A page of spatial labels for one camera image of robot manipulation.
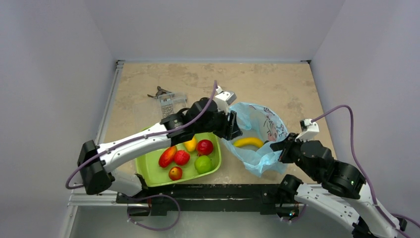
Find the yellow fake banana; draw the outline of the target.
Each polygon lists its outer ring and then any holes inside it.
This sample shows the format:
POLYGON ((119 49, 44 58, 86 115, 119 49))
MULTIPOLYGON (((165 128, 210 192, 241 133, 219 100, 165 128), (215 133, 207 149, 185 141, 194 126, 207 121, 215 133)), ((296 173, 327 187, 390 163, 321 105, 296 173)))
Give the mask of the yellow fake banana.
POLYGON ((244 146, 255 146, 257 148, 261 148, 264 145, 264 142, 257 137, 245 137, 236 140, 233 145, 235 147, 244 147, 244 146))

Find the red fake apple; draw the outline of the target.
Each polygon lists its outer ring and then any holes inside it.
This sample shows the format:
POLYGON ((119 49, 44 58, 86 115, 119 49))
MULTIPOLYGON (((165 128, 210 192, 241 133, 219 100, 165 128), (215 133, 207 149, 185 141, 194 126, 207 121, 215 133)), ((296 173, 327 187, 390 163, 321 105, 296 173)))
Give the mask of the red fake apple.
POLYGON ((210 140, 200 140, 196 145, 198 156, 207 156, 214 150, 214 145, 210 140))

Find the blue printed plastic bag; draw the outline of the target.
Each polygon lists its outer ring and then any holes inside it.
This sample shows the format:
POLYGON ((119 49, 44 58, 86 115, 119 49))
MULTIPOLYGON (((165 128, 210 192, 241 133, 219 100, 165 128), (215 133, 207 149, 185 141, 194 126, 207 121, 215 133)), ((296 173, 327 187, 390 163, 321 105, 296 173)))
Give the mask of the blue printed plastic bag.
POLYGON ((258 104, 239 102, 229 107, 237 113, 237 123, 243 135, 233 140, 221 142, 255 176, 261 177, 266 171, 280 174, 286 172, 287 165, 278 161, 280 151, 272 151, 270 144, 280 142, 288 135, 288 130, 273 110, 258 104), (233 143, 241 138, 257 137, 264 142, 263 147, 235 147, 233 143))

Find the green fake apple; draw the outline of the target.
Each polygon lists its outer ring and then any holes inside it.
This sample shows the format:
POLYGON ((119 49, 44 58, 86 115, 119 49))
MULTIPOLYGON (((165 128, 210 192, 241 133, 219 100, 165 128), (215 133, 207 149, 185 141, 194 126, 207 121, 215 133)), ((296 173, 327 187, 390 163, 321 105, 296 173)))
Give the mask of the green fake apple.
POLYGON ((213 170, 213 164, 208 156, 199 156, 194 162, 198 174, 205 174, 213 170))

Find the red orange fake fruit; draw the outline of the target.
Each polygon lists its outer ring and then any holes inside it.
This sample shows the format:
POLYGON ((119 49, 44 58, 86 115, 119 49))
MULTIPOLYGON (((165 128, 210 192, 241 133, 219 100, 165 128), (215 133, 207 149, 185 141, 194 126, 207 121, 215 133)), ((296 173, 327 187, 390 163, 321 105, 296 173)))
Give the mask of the red orange fake fruit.
POLYGON ((173 161, 173 158, 177 152, 176 146, 171 146, 167 148, 160 156, 158 164, 162 168, 166 168, 168 165, 170 165, 173 161))

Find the red orange fake pear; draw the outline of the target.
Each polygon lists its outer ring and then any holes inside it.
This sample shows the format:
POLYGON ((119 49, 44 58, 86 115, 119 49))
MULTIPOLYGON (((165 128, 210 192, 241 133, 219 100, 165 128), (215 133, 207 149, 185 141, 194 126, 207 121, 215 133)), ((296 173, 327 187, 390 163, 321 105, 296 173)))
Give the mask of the red orange fake pear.
POLYGON ((168 177, 172 181, 180 180, 183 176, 183 170, 180 167, 173 167, 168 172, 168 177))

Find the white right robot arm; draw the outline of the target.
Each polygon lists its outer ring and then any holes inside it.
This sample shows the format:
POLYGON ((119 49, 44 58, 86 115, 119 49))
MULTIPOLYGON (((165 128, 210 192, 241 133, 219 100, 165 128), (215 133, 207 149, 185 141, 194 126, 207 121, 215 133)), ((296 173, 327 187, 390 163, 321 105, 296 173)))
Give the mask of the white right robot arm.
POLYGON ((290 133, 283 141, 272 143, 270 148, 281 153, 280 162, 294 163, 329 194, 346 203, 315 192, 293 175, 286 175, 278 188, 283 203, 308 204, 337 219, 355 238, 395 238, 406 229, 406 219, 393 216, 374 199, 367 179, 358 168, 335 160, 331 150, 320 141, 303 142, 297 137, 290 133))

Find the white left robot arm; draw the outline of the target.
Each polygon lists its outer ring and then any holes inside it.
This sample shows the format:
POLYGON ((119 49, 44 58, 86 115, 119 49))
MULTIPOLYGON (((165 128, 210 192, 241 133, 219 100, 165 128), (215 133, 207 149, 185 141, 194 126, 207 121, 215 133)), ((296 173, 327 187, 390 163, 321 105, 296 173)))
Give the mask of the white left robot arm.
POLYGON ((92 140, 83 143, 77 161, 81 186, 88 195, 113 190, 128 195, 136 203, 145 201, 148 190, 138 176, 118 175, 115 170, 144 154, 190 141, 199 133, 211 132, 225 140, 242 135, 236 112, 228 110, 232 102, 219 97, 201 98, 190 108, 181 109, 149 129, 121 140, 102 145, 92 140))

